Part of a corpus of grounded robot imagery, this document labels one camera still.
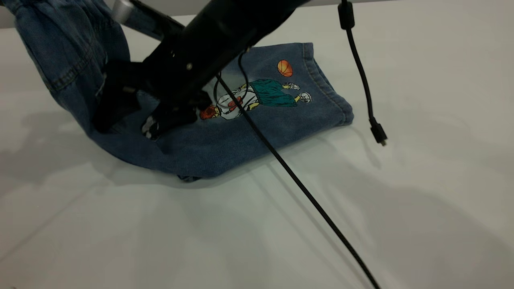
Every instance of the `blue denim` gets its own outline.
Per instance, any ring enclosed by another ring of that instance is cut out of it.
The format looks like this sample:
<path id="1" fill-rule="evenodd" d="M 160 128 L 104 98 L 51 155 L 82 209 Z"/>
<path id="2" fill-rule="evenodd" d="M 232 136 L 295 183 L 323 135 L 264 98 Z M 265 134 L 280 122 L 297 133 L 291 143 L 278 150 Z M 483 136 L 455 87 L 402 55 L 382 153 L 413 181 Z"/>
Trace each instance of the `blue denim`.
<path id="1" fill-rule="evenodd" d="M 113 156 L 137 166 L 177 174 L 184 180 L 196 180 L 219 176 L 268 153 L 221 86 L 218 101 L 199 112 L 202 119 L 174 129 L 155 142 L 141 135 L 141 124 L 158 104 L 145 92 L 138 93 L 141 111 L 125 117 L 109 133 L 100 134 L 91 119 L 101 97 L 102 67 L 108 60 L 130 59 L 123 31 L 111 20 L 105 3 L 4 3 L 16 16 L 16 27 L 55 101 Z M 243 57 L 250 82 L 246 95 L 237 64 L 232 62 L 223 70 L 224 80 L 276 148 L 352 123 L 352 107 L 335 93 L 313 54 L 312 43 L 251 49 Z M 211 98 L 213 87 L 214 81 L 204 87 Z"/>

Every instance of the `jeans seam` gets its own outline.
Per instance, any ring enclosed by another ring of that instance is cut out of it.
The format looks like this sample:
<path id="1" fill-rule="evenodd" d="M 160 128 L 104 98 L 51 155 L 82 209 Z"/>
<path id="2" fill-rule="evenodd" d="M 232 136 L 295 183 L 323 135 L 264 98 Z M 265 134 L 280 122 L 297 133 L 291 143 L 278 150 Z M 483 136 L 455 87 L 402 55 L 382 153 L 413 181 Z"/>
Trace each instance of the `jeans seam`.
<path id="1" fill-rule="evenodd" d="M 332 96 L 328 93 L 326 93 L 325 89 L 322 85 L 316 80 L 316 78 L 313 76 L 313 73 L 311 69 L 309 68 L 309 65 L 307 65 L 307 58 L 305 56 L 305 44 L 302 44 L 302 57 L 303 57 L 303 64 L 305 65 L 305 68 L 307 69 L 307 72 L 309 74 L 309 77 L 314 81 L 316 86 L 321 90 L 321 92 L 328 98 L 330 101 L 335 104 L 339 109 L 341 109 L 342 112 L 344 112 L 344 109 L 332 98 Z"/>
<path id="2" fill-rule="evenodd" d="M 13 15 L 16 15 L 18 10 L 23 6 L 24 4 L 20 3 L 20 2 L 16 2 L 16 4 L 14 4 L 14 6 L 12 8 L 10 8 L 11 10 L 11 13 Z"/>
<path id="3" fill-rule="evenodd" d="M 97 36 L 98 32 L 101 29 L 107 28 L 108 25 L 112 25 L 113 22 L 104 22 L 101 25 L 94 27 L 94 37 Z M 80 58 L 80 60 L 73 65 L 62 77 L 50 82 L 50 90 L 51 91 L 60 91 L 74 82 L 75 79 L 79 76 L 79 74 L 87 67 L 89 61 L 94 56 L 94 43 L 91 43 L 85 50 L 84 56 Z"/>

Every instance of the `sneaker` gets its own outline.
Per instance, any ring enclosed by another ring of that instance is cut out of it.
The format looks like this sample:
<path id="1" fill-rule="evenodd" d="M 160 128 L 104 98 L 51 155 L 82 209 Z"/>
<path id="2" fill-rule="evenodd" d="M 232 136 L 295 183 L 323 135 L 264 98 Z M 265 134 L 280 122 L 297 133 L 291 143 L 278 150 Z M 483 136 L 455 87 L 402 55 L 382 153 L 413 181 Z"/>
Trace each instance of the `sneaker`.
<path id="1" fill-rule="evenodd" d="M 309 103 L 313 100 L 309 93 L 300 93 L 298 96 L 300 97 L 300 100 L 305 103 Z"/>
<path id="2" fill-rule="evenodd" d="M 300 87 L 297 84 L 294 84 L 292 82 L 284 83 L 283 86 L 289 86 L 289 89 L 295 89 L 295 90 L 299 90 L 300 89 Z"/>

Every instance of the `cable plug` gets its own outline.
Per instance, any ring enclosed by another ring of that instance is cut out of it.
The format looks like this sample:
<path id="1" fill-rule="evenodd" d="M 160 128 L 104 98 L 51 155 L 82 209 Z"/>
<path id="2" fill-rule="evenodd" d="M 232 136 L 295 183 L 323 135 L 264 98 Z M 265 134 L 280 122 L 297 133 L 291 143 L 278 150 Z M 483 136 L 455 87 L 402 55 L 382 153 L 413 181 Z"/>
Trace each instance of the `cable plug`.
<path id="1" fill-rule="evenodd" d="M 337 7 L 337 10 L 339 10 L 339 23 L 341 23 L 341 28 L 343 30 L 352 29 L 355 26 L 352 2 L 343 0 Z"/>
<path id="2" fill-rule="evenodd" d="M 382 128 L 382 125 L 377 122 L 375 118 L 370 119 L 371 123 L 371 132 L 373 133 L 373 136 L 375 137 L 375 140 L 377 143 L 380 143 L 383 147 L 387 145 L 387 135 L 384 129 Z"/>

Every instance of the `cartoon basketball player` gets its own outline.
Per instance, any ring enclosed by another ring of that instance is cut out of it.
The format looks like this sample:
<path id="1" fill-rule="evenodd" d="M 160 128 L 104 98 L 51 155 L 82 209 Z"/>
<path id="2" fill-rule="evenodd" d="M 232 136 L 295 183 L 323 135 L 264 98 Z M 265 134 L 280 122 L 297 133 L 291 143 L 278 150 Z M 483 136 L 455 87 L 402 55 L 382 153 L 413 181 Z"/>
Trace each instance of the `cartoon basketball player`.
<path id="1" fill-rule="evenodd" d="M 297 106 L 298 101 L 309 103 L 312 98 L 309 93 L 303 92 L 296 96 L 284 93 L 283 89 L 300 90 L 300 87 L 294 83 L 284 83 L 273 79 L 259 79 L 250 82 L 248 92 L 245 96 L 246 84 L 232 91 L 244 110 L 250 111 L 259 105 L 275 106 L 275 107 L 293 107 Z M 211 105 L 206 110 L 200 112 L 201 119 L 210 119 L 215 117 L 223 117 L 230 120 L 241 115 L 236 103 L 230 95 L 226 94 L 219 98 L 217 105 Z"/>

